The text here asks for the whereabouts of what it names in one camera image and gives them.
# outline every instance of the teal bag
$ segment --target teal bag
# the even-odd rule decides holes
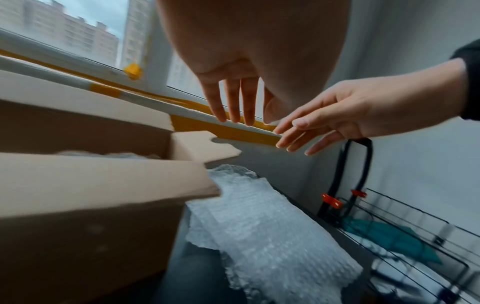
[[[346,232],[366,238],[386,250],[401,253],[421,263],[442,264],[442,260],[430,246],[413,237],[418,235],[409,227],[347,217],[343,220],[343,228]]]

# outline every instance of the black sleeve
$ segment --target black sleeve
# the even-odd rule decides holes
[[[462,58],[468,73],[468,100],[461,117],[480,120],[480,39],[456,50],[453,58]]]

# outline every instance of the box flap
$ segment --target box flap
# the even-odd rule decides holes
[[[240,155],[241,150],[230,144],[214,143],[213,138],[216,136],[209,131],[173,133],[169,159],[208,163]]]
[[[217,196],[203,164],[0,153],[0,216]]]
[[[0,71],[0,100],[138,123],[173,131],[170,116],[118,98]]]

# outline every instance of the dark surface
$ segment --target dark surface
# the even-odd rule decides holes
[[[373,255],[294,201],[292,201],[292,204],[325,228],[339,245],[363,267],[363,272],[358,279],[342,291],[343,304],[360,303],[367,289]],[[247,299],[242,291],[233,290],[229,287],[219,252],[198,248],[185,241],[189,217],[190,213],[186,210],[179,225],[168,270],[163,279],[160,275],[151,277],[119,290],[95,303],[246,303]]]

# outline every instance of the fingernail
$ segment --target fingernail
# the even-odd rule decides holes
[[[297,118],[294,121],[292,121],[291,124],[298,128],[304,128],[308,126],[308,122],[304,118]]]

